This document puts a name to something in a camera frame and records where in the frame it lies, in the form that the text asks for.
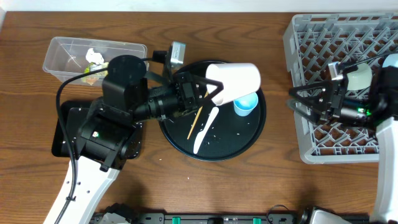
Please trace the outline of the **mint green bowl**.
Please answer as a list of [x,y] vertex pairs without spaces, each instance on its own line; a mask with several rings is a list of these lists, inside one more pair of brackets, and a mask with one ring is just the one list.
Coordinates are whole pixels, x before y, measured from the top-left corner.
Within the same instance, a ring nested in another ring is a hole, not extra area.
[[362,63],[358,65],[358,68],[355,71],[349,72],[347,77],[347,90],[356,91],[370,87],[373,74],[371,67],[366,63]]

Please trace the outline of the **white plastic knife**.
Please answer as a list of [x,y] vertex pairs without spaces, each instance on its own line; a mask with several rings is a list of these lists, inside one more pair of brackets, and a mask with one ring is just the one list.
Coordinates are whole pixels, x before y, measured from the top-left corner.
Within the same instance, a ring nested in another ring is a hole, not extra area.
[[201,144],[202,144],[202,142],[204,140],[204,137],[206,136],[210,126],[212,125],[213,121],[217,117],[218,113],[219,113],[219,108],[216,107],[216,106],[213,107],[211,112],[210,112],[210,114],[209,114],[208,120],[207,120],[207,122],[205,124],[205,127],[203,128],[202,131],[200,131],[197,134],[197,136],[195,138],[195,142],[194,142],[194,145],[193,145],[193,153],[194,154],[197,154],[199,152],[199,149],[200,149],[200,146],[201,146]]

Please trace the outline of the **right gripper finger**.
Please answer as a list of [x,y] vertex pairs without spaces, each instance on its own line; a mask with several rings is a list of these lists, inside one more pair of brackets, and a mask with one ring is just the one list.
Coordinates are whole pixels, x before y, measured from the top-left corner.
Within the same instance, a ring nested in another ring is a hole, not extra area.
[[310,109],[327,109],[332,99],[333,82],[324,81],[297,86],[289,90],[289,95]]
[[322,117],[319,114],[309,109],[298,100],[289,99],[286,104],[291,110],[313,124],[328,124],[328,121],[322,120]]

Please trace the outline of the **light blue bowl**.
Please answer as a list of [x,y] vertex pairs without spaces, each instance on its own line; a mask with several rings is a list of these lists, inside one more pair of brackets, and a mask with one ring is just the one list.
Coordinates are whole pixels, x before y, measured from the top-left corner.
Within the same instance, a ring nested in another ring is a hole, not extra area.
[[390,54],[383,61],[382,68],[394,67],[398,68],[398,54]]

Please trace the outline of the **pink plastic cup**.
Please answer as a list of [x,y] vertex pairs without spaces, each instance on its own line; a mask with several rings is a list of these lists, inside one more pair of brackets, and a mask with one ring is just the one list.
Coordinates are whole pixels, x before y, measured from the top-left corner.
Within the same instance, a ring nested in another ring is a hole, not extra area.
[[205,77],[223,84],[223,90],[211,99],[216,106],[254,93],[261,85],[261,74],[252,63],[213,63],[207,67]]

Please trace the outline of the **clear plastic bin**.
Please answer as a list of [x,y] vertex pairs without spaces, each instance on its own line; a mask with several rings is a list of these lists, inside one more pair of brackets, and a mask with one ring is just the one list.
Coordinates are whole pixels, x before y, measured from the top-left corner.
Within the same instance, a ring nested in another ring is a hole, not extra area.
[[[85,55],[90,48],[103,56],[103,64],[95,65],[86,60]],[[146,58],[147,47],[144,44],[111,40],[54,37],[45,56],[43,70],[65,82],[82,73],[106,68],[113,58],[120,55]]]

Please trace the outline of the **wooden chopstick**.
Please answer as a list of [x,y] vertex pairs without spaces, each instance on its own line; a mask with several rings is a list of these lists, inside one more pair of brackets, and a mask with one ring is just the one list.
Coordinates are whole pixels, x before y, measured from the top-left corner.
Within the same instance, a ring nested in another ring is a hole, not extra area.
[[200,116],[200,113],[201,113],[202,109],[203,109],[203,106],[201,106],[201,107],[198,109],[198,111],[197,111],[197,113],[196,113],[196,115],[195,115],[195,119],[193,120],[193,123],[192,123],[192,125],[191,125],[190,131],[189,131],[188,136],[187,136],[187,140],[189,140],[189,139],[190,139],[190,136],[192,135],[192,132],[193,132],[193,130],[194,130],[194,128],[195,128],[195,125],[196,125],[196,123],[197,123],[197,121],[198,121],[198,118],[199,118],[199,116]]

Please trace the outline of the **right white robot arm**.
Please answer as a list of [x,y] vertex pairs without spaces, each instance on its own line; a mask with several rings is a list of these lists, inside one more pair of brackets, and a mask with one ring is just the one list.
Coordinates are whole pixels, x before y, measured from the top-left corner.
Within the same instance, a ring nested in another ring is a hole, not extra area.
[[380,147],[370,223],[397,223],[397,53],[383,54],[379,73],[355,80],[365,60],[329,64],[330,80],[293,87],[287,105],[313,124],[373,130]]

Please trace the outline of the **black rectangular tray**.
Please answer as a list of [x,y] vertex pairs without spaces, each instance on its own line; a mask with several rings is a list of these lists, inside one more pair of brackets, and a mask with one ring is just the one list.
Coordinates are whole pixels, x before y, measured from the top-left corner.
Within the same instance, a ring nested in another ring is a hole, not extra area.
[[[86,119],[90,105],[90,100],[69,100],[62,103],[60,107],[66,129],[73,144],[75,143],[79,127]],[[136,138],[134,144],[132,145],[133,153],[128,157],[128,159],[136,159],[139,157],[142,147],[143,129],[144,124],[142,123],[134,125],[133,133],[135,134]],[[69,157],[66,142],[64,140],[64,135],[59,122],[57,122],[53,137],[52,154],[55,157]]]

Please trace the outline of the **grey dishwasher rack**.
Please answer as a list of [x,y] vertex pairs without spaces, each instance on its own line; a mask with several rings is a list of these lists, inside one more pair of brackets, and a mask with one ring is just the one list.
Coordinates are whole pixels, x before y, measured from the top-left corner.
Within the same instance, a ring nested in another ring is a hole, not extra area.
[[[332,62],[370,59],[373,74],[382,59],[397,50],[397,13],[297,14],[283,35],[287,71],[293,86],[326,80]],[[345,129],[339,123],[314,125],[294,114],[298,148],[306,164],[377,162],[379,146],[366,129]]]

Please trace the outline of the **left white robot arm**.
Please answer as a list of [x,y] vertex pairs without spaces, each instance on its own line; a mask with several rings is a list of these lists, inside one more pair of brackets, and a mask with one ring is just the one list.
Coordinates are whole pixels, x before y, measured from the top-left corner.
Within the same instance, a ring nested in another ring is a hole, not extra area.
[[102,97],[91,103],[74,133],[67,129],[63,113],[58,113],[70,163],[46,223],[88,223],[126,161],[139,153],[143,122],[186,116],[224,88],[219,81],[188,71],[172,73],[165,51],[152,60],[164,66],[164,77],[148,72],[144,58],[113,58],[103,68]]

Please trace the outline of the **blue plastic cup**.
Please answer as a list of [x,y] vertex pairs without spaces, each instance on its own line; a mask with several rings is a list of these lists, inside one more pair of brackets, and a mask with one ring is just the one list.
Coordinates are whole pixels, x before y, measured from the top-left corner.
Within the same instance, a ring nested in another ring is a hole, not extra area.
[[233,101],[234,112],[238,116],[247,116],[257,106],[259,98],[256,92],[240,97]]

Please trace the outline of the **white tissue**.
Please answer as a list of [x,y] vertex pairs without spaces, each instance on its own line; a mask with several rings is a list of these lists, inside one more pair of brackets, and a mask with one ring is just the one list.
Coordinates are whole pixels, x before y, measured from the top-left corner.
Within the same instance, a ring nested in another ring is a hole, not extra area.
[[85,58],[89,63],[93,63],[95,65],[101,65],[104,63],[103,56],[100,53],[95,52],[94,48],[88,49]]

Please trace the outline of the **round black tray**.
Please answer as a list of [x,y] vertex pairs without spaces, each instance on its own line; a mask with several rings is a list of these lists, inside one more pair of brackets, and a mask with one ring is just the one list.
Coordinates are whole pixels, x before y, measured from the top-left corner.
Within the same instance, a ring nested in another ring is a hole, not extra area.
[[[213,63],[228,63],[219,60],[204,60],[191,63],[178,70],[205,77],[206,69]],[[232,159],[248,150],[260,136],[266,122],[266,101],[261,86],[256,91],[259,102],[247,116],[238,116],[234,112],[233,101],[216,106],[205,105],[200,113],[195,128],[187,140],[197,111],[179,118],[161,121],[159,126],[171,145],[188,157],[201,161],[223,161]],[[197,154],[193,153],[193,145],[197,134],[203,130],[213,107],[219,113],[210,126]]]

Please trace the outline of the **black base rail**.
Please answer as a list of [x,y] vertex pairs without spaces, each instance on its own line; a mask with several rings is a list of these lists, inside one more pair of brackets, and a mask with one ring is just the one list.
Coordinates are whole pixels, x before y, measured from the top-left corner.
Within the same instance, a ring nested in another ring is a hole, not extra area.
[[265,214],[194,214],[165,213],[163,211],[138,212],[125,204],[115,203],[103,212],[95,213],[89,224],[294,224],[294,223],[369,223],[368,215],[338,215],[321,207],[307,207],[297,213],[283,205],[275,205]]

